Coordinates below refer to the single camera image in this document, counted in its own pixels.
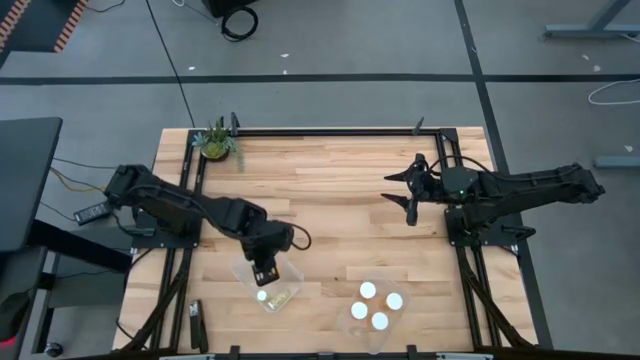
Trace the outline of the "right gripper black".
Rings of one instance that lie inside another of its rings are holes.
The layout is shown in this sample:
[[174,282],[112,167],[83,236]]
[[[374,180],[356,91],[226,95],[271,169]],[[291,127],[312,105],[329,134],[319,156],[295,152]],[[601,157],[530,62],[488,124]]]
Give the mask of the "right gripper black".
[[420,202],[436,202],[441,197],[442,182],[432,176],[423,154],[417,153],[413,163],[403,172],[384,177],[388,181],[405,182],[411,193],[410,198],[382,193],[381,196],[406,210],[406,222],[415,226],[418,220]]

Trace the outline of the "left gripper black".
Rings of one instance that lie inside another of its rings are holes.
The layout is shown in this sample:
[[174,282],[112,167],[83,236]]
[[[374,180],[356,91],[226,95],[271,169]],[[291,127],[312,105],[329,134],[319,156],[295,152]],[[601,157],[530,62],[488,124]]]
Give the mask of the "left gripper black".
[[293,226],[281,221],[267,221],[243,243],[245,259],[251,263],[258,287],[266,286],[280,278],[275,256],[287,252],[293,242]]

